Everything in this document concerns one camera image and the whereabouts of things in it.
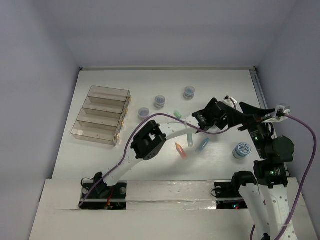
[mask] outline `blue test tube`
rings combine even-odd
[[[202,150],[208,145],[208,143],[209,143],[209,138],[206,138],[201,142],[201,144],[198,146],[198,148],[195,151],[201,153]]]

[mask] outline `test tube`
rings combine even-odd
[[[180,146],[178,143],[175,143],[175,148],[183,159],[188,157],[182,146]]]
[[[178,112],[177,110],[173,112],[173,114],[175,115],[175,117],[177,119],[181,119],[182,118],[182,115],[180,114],[180,112]]]
[[[198,153],[201,153],[202,150],[208,145],[209,143],[209,138],[206,138],[201,142],[201,144],[198,146],[198,148],[195,150]]]
[[[194,146],[194,140],[192,138],[192,134],[191,133],[188,133],[186,135],[187,139],[188,139],[188,147],[193,147]]]

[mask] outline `plastic container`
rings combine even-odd
[[[188,100],[193,99],[195,96],[195,91],[196,90],[193,86],[186,86],[183,94],[184,98]]]
[[[115,146],[119,139],[120,130],[118,129],[115,132],[113,130],[103,129],[103,127],[105,126],[90,122],[76,121],[71,133],[79,140]]]
[[[92,86],[71,134],[79,140],[115,146],[130,101],[129,90]]]
[[[236,159],[244,159],[251,153],[251,147],[246,142],[240,142],[232,151],[233,156]]]
[[[148,118],[150,116],[150,111],[148,108],[143,107],[140,108],[138,111],[138,117],[141,121],[144,121],[146,118]]]
[[[165,106],[166,98],[162,95],[158,95],[154,99],[154,106],[157,109],[162,109]]]

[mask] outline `wire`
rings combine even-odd
[[[112,195],[114,194],[115,188],[112,188],[110,196],[108,197],[107,201],[106,201],[106,207],[108,207],[110,205],[110,199],[112,198]]]
[[[301,192],[302,192],[302,188],[304,187],[305,180],[307,178],[307,175],[309,173],[311,165],[314,162],[314,159],[315,159],[315,156],[316,156],[316,151],[317,151],[317,136],[316,136],[316,133],[312,130],[312,128],[309,125],[307,125],[306,123],[304,123],[303,121],[301,121],[300,119],[298,119],[298,118],[296,118],[294,116],[286,114],[285,117],[298,122],[299,124],[303,125],[304,127],[306,127],[310,131],[310,133],[312,134],[312,137],[313,137],[313,150],[312,150],[312,155],[311,155],[310,161],[308,163],[308,166],[306,167],[306,169],[304,171],[304,174],[302,176],[302,179],[301,179],[301,182],[300,182],[300,186],[299,186],[298,192],[297,192],[297,194],[295,196],[292,209],[291,209],[291,211],[290,211],[290,213],[288,215],[288,218],[286,219],[286,221],[284,223],[284,227],[281,229],[280,233],[278,234],[278,236],[274,240],[280,240],[281,239],[281,237],[283,236],[283,234],[285,233],[285,231],[287,229],[287,225],[290,223],[290,221],[291,221],[291,219],[292,219],[292,217],[293,217],[293,215],[295,213],[296,207],[298,205],[298,200],[299,200],[299,197],[300,197]],[[253,228],[252,228],[252,231],[251,231],[250,240],[253,239],[253,231],[255,230],[255,227],[256,226],[253,225]]]
[[[250,240],[254,239],[255,228],[256,228],[256,225],[253,225],[251,233],[250,233]]]
[[[235,101],[232,99],[232,97],[229,97],[229,99],[231,100],[231,102],[233,103],[234,109],[237,110],[237,106]]]
[[[188,122],[184,122],[183,120],[181,119],[178,119],[174,116],[170,116],[168,114],[165,114],[165,113],[156,113],[156,114],[153,114],[149,117],[147,117],[143,122],[141,122],[137,127],[136,129],[132,132],[131,136],[129,137],[128,141],[126,142],[126,145],[124,147],[124,153],[123,153],[123,156],[121,158],[121,160],[119,161],[119,163],[117,165],[115,165],[112,169],[110,169],[105,175],[102,176],[102,178],[100,178],[99,181],[97,181],[89,190],[89,192],[85,195],[84,199],[82,200],[82,202],[79,204],[79,207],[82,206],[82,204],[84,204],[84,202],[86,201],[86,199],[89,197],[89,195],[91,194],[91,192],[93,191],[93,189],[95,189],[95,187],[102,182],[102,180],[108,176],[109,174],[111,174],[114,170],[116,170],[122,163],[123,161],[125,160],[125,157],[127,155],[127,150],[128,150],[128,146],[129,146],[129,143],[130,141],[132,140],[132,138],[134,137],[134,135],[136,134],[136,132],[139,130],[139,128],[142,127],[143,124],[145,124],[147,121],[149,121],[150,119],[156,117],[156,116],[164,116],[164,117],[167,117],[167,118],[170,118],[170,119],[173,119],[173,120],[176,120],[182,124],[186,124],[188,125],[189,127],[193,128],[193,129],[196,129],[198,130],[198,132],[201,132],[201,133],[205,133],[205,134],[209,134],[209,135],[219,135],[219,134],[223,134],[225,132],[227,132],[230,128],[227,128],[226,130],[223,130],[223,131],[220,131],[220,132],[208,132],[208,131],[204,131]]]
[[[89,188],[87,186],[84,185],[83,181],[84,179],[89,179],[89,180],[92,180],[92,178],[87,178],[87,177],[84,177],[81,179],[81,186],[84,188],[84,189],[87,189],[89,191]]]
[[[215,198],[217,198],[215,195],[212,194],[212,192],[215,191],[215,190],[216,190],[216,189],[212,189],[212,191],[211,191],[210,194],[211,194],[212,196],[214,196]]]
[[[275,126],[270,122],[267,122],[266,125],[268,126],[268,129],[271,128],[269,132],[270,132],[270,135],[273,136],[275,134]]]

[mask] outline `clear plastic bin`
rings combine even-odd
[[[121,128],[124,122],[122,115],[120,117],[115,115],[117,114],[112,112],[82,108],[78,115],[77,121],[95,125],[103,125],[105,126],[103,129],[115,131],[118,127]]]
[[[122,114],[123,117],[126,115],[125,102],[113,101],[109,99],[87,97],[82,106],[84,109],[92,109],[98,111],[104,111],[109,113],[117,114],[119,118]]]
[[[131,95],[129,90],[91,86],[88,97],[126,102],[128,98],[130,101]]]
[[[130,101],[128,90],[92,86],[71,134],[79,140],[115,146]]]
[[[76,139],[79,140],[115,146],[119,138],[120,130],[117,130],[116,132],[110,131],[98,128],[103,127],[103,125],[98,127],[96,125],[98,124],[76,121],[71,133]]]

